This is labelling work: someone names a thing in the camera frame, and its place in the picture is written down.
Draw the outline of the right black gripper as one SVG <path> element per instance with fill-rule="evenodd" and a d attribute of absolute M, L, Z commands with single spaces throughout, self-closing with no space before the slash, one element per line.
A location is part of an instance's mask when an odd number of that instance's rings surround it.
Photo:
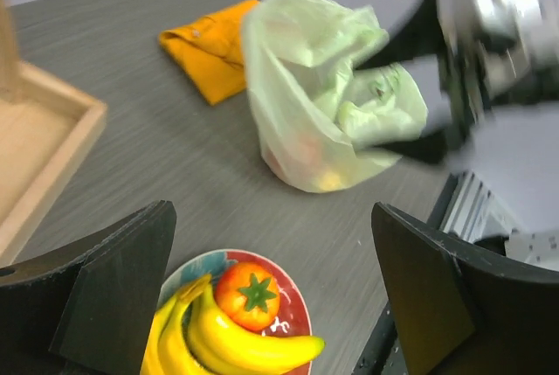
<path fill-rule="evenodd" d="M 442 18 L 445 1 L 421 0 L 388 42 L 355 66 L 365 71 L 441 55 L 440 85 L 450 101 L 450 126 L 375 146 L 427 165 L 439 165 L 460 150 L 494 108 L 558 100 L 558 62 L 538 66 L 521 45 L 505 39 L 484 37 L 472 47 L 459 45 L 447 29 L 450 21 Z"/>

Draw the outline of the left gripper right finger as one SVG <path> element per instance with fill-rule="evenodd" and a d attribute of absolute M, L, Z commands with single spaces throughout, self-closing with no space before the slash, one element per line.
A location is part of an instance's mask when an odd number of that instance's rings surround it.
<path fill-rule="evenodd" d="M 556 374 L 558 273 L 377 203 L 371 227 L 410 374 Z"/>

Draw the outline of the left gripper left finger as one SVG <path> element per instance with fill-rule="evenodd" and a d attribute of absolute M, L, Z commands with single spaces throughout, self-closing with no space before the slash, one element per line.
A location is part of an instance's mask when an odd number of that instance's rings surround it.
<path fill-rule="evenodd" d="M 1 269 L 3 374 L 137 374 L 176 228 L 169 201 Z"/>

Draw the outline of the fake yellow bananas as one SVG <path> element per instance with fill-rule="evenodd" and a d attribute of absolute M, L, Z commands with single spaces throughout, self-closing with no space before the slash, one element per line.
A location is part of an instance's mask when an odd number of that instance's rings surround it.
<path fill-rule="evenodd" d="M 320 337 L 264 337 L 243 329 L 217 306 L 211 285 L 192 303 L 187 341 L 217 374 L 285 374 L 317 358 L 325 347 Z"/>
<path fill-rule="evenodd" d="M 210 285 L 204 276 L 181 286 L 156 312 L 148 335 L 140 374 L 210 374 L 190 353 L 183 335 L 189 306 Z"/>

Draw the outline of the pale yellow plastic bag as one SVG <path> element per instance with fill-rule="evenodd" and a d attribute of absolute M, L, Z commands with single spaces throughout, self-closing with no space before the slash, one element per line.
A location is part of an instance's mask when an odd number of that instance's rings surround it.
<path fill-rule="evenodd" d="M 428 109 L 402 66 L 354 70 L 387 37 L 369 6 L 262 0 L 247 14 L 242 23 L 247 95 L 261 156 L 278 178 L 301 191 L 325 193 L 317 179 L 332 170 L 348 189 L 397 162 L 397 155 L 376 145 L 422 133 Z M 264 151 L 299 133 L 321 142 L 321 167 L 285 175 L 268 164 Z"/>

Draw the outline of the fake yellow fruit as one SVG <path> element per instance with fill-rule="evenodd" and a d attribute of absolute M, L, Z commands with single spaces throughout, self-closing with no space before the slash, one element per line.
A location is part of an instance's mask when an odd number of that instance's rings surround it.
<path fill-rule="evenodd" d="M 317 186 L 325 192 L 345 190 L 347 187 L 343 176 L 332 170 L 326 170 L 318 177 Z"/>

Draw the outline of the fake orange fruit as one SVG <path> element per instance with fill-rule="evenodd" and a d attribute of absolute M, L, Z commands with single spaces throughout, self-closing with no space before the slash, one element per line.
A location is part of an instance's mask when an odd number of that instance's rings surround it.
<path fill-rule="evenodd" d="M 322 163 L 321 142 L 308 134 L 295 134 L 284 138 L 264 151 L 268 164 L 283 174 L 317 171 Z"/>

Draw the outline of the fake orange persimmon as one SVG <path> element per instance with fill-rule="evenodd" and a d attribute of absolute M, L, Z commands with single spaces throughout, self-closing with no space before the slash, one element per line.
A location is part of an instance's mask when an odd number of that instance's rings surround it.
<path fill-rule="evenodd" d="M 234 323 L 254 332 L 269 327 L 280 309 L 276 279 L 254 262 L 229 267 L 217 282 L 214 298 Z"/>

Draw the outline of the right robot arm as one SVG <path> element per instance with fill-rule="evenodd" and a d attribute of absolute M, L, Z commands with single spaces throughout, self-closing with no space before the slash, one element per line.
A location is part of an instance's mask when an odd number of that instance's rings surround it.
<path fill-rule="evenodd" d="M 389 42 L 360 70 L 433 56 L 447 123 L 382 148 L 437 165 L 470 142 L 492 110 L 558 98 L 558 28 L 538 0 L 420 0 Z M 557 231 L 530 232 L 473 172 L 455 177 L 444 232 L 510 259 L 557 270 Z"/>

